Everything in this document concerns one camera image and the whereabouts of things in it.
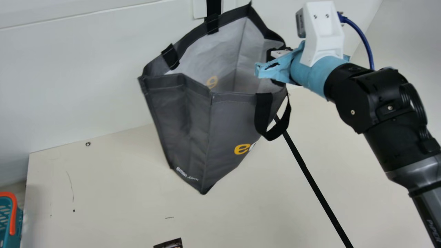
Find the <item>gray tote bag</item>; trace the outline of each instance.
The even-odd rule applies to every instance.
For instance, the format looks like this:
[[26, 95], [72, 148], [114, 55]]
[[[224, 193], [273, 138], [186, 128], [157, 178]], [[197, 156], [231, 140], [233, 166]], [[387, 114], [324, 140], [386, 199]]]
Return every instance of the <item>gray tote bag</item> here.
[[254, 64], [284, 49], [251, 5], [205, 22], [170, 45], [139, 77], [167, 162], [206, 194], [236, 168], [260, 136], [286, 131], [291, 107], [267, 127], [287, 96], [285, 84], [254, 76]]

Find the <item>teal basket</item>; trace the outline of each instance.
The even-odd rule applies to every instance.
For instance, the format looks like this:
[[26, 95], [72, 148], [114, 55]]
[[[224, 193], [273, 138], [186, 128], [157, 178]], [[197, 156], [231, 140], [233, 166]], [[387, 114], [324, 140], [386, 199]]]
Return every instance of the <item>teal basket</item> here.
[[19, 248], [22, 235], [23, 211], [15, 195], [0, 192], [0, 248]]

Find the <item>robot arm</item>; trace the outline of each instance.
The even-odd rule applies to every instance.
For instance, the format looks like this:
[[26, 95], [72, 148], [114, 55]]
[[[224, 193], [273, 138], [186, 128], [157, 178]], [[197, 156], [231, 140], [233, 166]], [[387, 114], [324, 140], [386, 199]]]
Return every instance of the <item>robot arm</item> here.
[[341, 119], [365, 136], [387, 177], [409, 190], [441, 248], [441, 149], [427, 130], [419, 95], [396, 69], [374, 71], [345, 60], [340, 20], [332, 2], [307, 3], [297, 12], [298, 35], [306, 41], [293, 51], [272, 52], [275, 60], [257, 63], [256, 76], [304, 86], [335, 103]]

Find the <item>white countertop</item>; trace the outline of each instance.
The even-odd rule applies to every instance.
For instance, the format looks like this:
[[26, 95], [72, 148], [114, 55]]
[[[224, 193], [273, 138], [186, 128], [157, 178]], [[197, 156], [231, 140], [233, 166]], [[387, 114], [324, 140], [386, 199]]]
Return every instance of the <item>white countertop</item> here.
[[[305, 89], [291, 102], [289, 133], [352, 244], [431, 247], [407, 191], [335, 106]], [[30, 155], [23, 248], [153, 248], [178, 237], [185, 248], [344, 246], [283, 138], [260, 139], [207, 195], [169, 169], [152, 124]]]

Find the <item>blue cable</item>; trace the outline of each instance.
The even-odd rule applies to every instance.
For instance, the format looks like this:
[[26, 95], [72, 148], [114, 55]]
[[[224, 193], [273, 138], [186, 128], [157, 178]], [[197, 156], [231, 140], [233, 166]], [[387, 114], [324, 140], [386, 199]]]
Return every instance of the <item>blue cable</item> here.
[[366, 51], [367, 51], [367, 56], [369, 57], [369, 66], [371, 70], [375, 70], [375, 66], [374, 66], [374, 56], [372, 54], [372, 50], [370, 49], [370, 45], [369, 42], [366, 39], [366, 36], [363, 34], [363, 31], [361, 31], [361, 29], [357, 26], [357, 24], [355, 24], [353, 21], [351, 21], [349, 18], [347, 18], [346, 16], [342, 16], [339, 12], [337, 12], [338, 17], [340, 18], [340, 22], [341, 23], [346, 23], [349, 26], [351, 26], [352, 28], [355, 29], [355, 31], [357, 31], [357, 33], [359, 34], [361, 40], [363, 41], [364, 46], [366, 47]]

